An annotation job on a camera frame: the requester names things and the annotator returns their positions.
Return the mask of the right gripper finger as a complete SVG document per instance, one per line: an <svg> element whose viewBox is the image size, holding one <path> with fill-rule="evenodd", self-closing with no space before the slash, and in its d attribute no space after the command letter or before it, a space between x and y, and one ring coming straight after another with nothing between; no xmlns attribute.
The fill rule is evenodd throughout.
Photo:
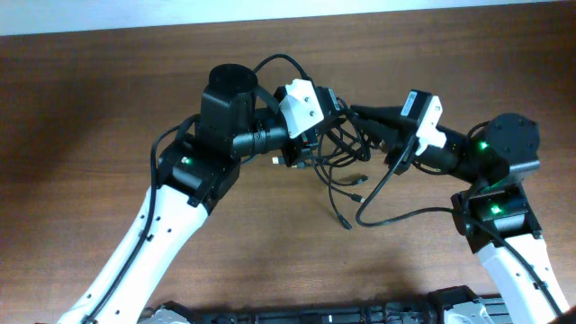
<svg viewBox="0 0 576 324"><path fill-rule="evenodd" d="M351 109L359 117L380 123L404 123L409 119L401 115L402 106L369 107L352 105Z"/></svg>
<svg viewBox="0 0 576 324"><path fill-rule="evenodd" d="M405 147L405 130L408 127L399 117L369 119L356 116L355 125L367 134L369 140L382 151L401 150Z"/></svg>

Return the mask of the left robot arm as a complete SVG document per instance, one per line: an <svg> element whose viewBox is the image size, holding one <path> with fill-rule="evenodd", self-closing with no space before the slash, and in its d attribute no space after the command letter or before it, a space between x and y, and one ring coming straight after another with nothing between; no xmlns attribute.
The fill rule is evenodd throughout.
<svg viewBox="0 0 576 324"><path fill-rule="evenodd" d="M301 72L275 93L257 70L214 67L201 110L150 150L150 186L137 216L100 274L61 323L135 323L188 239L239 179L243 160L274 150L289 155L325 115L311 77Z"/></svg>

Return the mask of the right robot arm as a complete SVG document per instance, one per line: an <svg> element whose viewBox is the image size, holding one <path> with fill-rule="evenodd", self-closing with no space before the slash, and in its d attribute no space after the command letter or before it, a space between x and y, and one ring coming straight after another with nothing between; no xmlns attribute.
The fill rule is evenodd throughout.
<svg viewBox="0 0 576 324"><path fill-rule="evenodd" d="M391 171L409 167L469 184L447 213L496 284L515 323L552 323L569 310L555 278L542 228L523 182L540 167L536 122L516 113L467 133L439 125L432 106L414 119L400 107L354 106L355 125L382 143Z"/></svg>

